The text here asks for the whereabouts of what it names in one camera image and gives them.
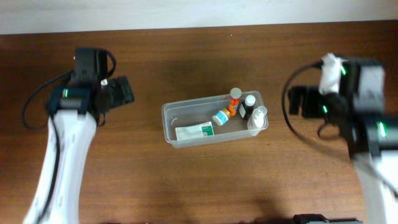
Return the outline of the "white spray bottle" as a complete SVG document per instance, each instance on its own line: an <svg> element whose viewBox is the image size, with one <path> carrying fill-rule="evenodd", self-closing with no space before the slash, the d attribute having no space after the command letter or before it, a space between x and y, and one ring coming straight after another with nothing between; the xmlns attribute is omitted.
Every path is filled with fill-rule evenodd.
<svg viewBox="0 0 398 224"><path fill-rule="evenodd" d="M259 106L252 112L248 120L248 129L259 129L266 124L267 108Z"/></svg>

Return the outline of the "black bottle white cap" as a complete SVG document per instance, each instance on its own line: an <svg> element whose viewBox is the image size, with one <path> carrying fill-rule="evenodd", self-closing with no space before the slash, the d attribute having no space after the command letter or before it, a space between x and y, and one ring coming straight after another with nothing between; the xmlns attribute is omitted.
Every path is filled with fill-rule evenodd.
<svg viewBox="0 0 398 224"><path fill-rule="evenodd" d="M254 95L248 95L244 101L241 103L241 106L239 107L239 115L242 117L242 119L248 120L250 115L252 114L254 110L254 104L256 102L256 98Z"/></svg>

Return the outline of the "orange tube white cap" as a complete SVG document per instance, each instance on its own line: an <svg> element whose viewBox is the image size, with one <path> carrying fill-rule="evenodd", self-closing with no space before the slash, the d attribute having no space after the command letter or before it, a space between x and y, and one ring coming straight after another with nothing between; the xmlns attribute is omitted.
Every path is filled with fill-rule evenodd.
<svg viewBox="0 0 398 224"><path fill-rule="evenodd" d="M229 101L229 112L231 116L234 116L237 113L239 106L239 99L242 95L242 91L239 88L232 88L230 91L230 101Z"/></svg>

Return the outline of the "gold lid small jar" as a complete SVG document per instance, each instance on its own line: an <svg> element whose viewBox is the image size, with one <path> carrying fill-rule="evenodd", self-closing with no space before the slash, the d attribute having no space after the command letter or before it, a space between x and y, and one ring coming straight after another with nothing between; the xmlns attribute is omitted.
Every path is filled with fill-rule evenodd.
<svg viewBox="0 0 398 224"><path fill-rule="evenodd" d="M213 121L218 126L222 126L229 120L230 117L231 113L229 112L229 110L223 108L222 110L219 110L215 115L213 115Z"/></svg>

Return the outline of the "white green medicine box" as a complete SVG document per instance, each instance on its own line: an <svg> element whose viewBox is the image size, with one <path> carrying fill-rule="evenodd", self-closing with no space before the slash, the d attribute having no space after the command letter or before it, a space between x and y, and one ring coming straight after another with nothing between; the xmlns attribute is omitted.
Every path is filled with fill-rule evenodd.
<svg viewBox="0 0 398 224"><path fill-rule="evenodd" d="M175 133L178 141L184 141L189 139L213 136L214 130L211 121L209 121L193 126L175 128Z"/></svg>

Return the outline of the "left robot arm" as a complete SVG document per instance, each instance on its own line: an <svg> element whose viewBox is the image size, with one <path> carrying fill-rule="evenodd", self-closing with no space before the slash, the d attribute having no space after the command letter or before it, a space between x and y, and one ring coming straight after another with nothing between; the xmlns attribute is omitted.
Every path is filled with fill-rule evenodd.
<svg viewBox="0 0 398 224"><path fill-rule="evenodd" d="M134 102L127 77L113 78L114 55L78 47L75 68L57 77L61 84L45 104L48 141L34 199L24 223L78 223L85 161L96 130L111 109Z"/></svg>

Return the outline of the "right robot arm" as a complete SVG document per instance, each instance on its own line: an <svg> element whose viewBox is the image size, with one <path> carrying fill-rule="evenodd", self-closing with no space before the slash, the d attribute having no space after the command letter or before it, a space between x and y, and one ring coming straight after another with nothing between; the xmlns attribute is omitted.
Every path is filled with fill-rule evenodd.
<svg viewBox="0 0 398 224"><path fill-rule="evenodd" d="M397 116L384 112L383 65L326 54L294 71L282 89L282 113L337 126L348 147L368 223L397 223Z"/></svg>

